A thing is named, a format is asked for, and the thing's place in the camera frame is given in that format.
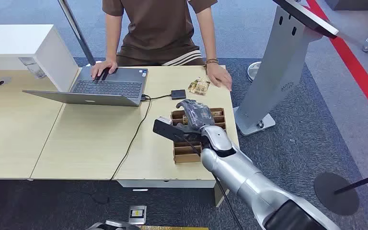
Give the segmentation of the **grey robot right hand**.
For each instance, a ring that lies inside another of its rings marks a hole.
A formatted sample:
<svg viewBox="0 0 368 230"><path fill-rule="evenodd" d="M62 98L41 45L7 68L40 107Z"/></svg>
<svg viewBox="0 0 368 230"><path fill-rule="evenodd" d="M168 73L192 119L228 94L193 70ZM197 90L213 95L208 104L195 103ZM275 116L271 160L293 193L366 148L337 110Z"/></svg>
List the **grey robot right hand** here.
<svg viewBox="0 0 368 230"><path fill-rule="evenodd" d="M191 130L199 131L204 126L215 125L211 110L205 104L196 100L185 99L176 105L177 109L180 107L184 110Z"/></svg>

